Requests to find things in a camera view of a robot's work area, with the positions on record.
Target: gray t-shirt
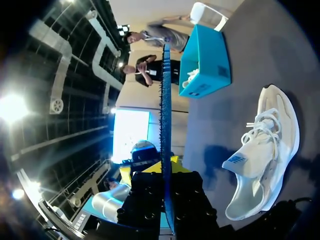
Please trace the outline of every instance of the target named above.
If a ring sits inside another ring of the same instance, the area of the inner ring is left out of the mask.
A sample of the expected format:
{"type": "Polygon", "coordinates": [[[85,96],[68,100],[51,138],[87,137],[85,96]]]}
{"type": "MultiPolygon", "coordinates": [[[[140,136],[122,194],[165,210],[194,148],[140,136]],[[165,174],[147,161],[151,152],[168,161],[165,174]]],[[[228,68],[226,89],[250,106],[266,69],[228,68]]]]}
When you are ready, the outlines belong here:
{"type": "Polygon", "coordinates": [[[142,31],[146,36],[144,41],[153,47],[163,47],[164,44],[170,44],[172,49],[182,52],[189,35],[163,26],[165,23],[164,20],[149,23],[146,30],[142,31]]]}

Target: shoe logo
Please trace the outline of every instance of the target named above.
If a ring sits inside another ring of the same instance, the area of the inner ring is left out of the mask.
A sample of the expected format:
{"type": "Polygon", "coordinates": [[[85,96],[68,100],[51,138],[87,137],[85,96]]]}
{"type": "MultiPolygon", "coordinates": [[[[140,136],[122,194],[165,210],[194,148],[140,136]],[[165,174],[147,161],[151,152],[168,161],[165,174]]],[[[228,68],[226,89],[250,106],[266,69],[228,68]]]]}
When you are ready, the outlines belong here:
{"type": "Polygon", "coordinates": [[[232,162],[234,164],[240,163],[247,160],[245,157],[241,157],[241,156],[233,156],[232,158],[230,158],[228,161],[232,162]]]}

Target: person's hand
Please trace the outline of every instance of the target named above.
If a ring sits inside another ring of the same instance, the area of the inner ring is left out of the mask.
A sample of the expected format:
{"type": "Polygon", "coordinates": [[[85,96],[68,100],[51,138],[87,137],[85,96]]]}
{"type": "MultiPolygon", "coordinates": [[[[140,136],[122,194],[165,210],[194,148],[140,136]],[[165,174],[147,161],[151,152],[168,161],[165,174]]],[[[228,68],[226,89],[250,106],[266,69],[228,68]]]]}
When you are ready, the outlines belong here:
{"type": "Polygon", "coordinates": [[[185,16],[182,16],[182,17],[181,17],[181,20],[190,21],[190,14],[185,15],[185,16]]]}
{"type": "Polygon", "coordinates": [[[146,61],[140,62],[138,66],[144,67],[144,69],[146,69],[147,62],[146,61]]]}
{"type": "Polygon", "coordinates": [[[140,73],[145,73],[146,72],[146,64],[139,64],[138,65],[138,71],[140,73]]]}

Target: shoe sole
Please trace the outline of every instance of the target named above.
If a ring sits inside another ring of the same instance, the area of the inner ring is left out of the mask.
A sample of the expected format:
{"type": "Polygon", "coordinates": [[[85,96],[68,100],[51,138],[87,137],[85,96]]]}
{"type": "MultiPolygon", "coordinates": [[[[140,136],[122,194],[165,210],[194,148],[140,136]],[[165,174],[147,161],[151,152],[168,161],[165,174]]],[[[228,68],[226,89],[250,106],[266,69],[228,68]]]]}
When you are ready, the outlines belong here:
{"type": "MultiPolygon", "coordinates": [[[[260,98],[259,98],[259,101],[258,101],[258,114],[259,112],[261,111],[261,101],[262,99],[264,98],[264,95],[266,94],[266,90],[268,88],[276,88],[278,91],[280,91],[280,97],[285,100],[285,101],[288,101],[289,103],[291,103],[291,101],[289,100],[288,96],[281,90],[279,89],[278,87],[276,87],[275,85],[273,84],[270,84],[269,86],[267,87],[264,87],[261,91],[261,94],[260,94],[260,98]]],[[[286,108],[289,108],[293,113],[294,113],[294,116],[293,116],[293,124],[295,125],[295,139],[294,139],[294,145],[293,145],[293,148],[292,148],[292,151],[291,151],[291,154],[289,156],[289,158],[287,159],[287,162],[285,164],[285,168],[284,168],[284,171],[281,175],[281,178],[279,180],[279,182],[277,183],[277,185],[275,186],[274,190],[273,190],[273,194],[271,196],[271,198],[269,199],[269,201],[264,205],[264,207],[261,209],[261,211],[269,211],[271,209],[271,207],[274,205],[275,201],[277,200],[279,194],[280,194],[280,191],[282,189],[282,185],[283,185],[283,181],[284,181],[284,175],[285,175],[285,172],[286,172],[286,169],[288,167],[288,164],[290,163],[291,159],[296,155],[296,153],[298,152],[298,149],[299,149],[299,144],[300,144],[300,130],[299,130],[299,124],[298,124],[298,118],[297,118],[297,115],[296,115],[296,112],[295,112],[295,109],[294,107],[292,106],[292,104],[290,104],[289,106],[285,106],[286,108]]]]}

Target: blue plastic bin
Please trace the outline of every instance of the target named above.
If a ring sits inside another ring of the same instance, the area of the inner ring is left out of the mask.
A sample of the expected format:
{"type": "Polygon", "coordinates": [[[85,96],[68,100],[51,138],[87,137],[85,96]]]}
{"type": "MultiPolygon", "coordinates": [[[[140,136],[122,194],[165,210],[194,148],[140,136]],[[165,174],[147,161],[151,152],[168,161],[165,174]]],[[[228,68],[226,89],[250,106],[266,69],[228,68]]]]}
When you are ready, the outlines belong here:
{"type": "Polygon", "coordinates": [[[181,57],[179,95],[198,99],[230,83],[230,66],[222,33],[195,25],[181,57]],[[183,88],[188,73],[197,68],[197,76],[183,88]]]}

